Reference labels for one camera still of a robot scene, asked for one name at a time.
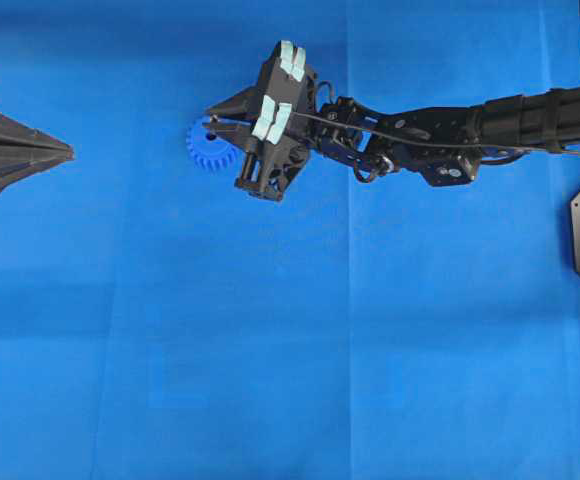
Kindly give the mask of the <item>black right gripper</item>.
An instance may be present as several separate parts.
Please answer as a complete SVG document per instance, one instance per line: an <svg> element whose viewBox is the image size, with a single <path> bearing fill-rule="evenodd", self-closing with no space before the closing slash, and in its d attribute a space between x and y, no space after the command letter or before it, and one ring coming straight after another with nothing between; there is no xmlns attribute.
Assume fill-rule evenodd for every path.
<svg viewBox="0 0 580 480"><path fill-rule="evenodd" d="M303 116L316 111L317 74L304 48L279 41L262 64L257 81L208 107L219 121L203 127L246 154L236 186L259 199L281 201L309 159L309 126Z"/></svg>

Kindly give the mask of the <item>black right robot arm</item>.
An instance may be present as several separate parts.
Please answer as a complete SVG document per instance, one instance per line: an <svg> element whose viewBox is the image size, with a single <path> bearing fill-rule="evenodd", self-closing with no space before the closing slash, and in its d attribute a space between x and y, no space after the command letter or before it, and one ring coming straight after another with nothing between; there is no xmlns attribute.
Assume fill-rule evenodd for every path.
<svg viewBox="0 0 580 480"><path fill-rule="evenodd" d="M458 186L483 165L580 144L580 88L385 114L351 97L319 103L330 86L318 81L304 48L281 40L254 85L206 110L206 131L245 156L237 188L279 202L313 152L364 184L407 170L432 187Z"/></svg>

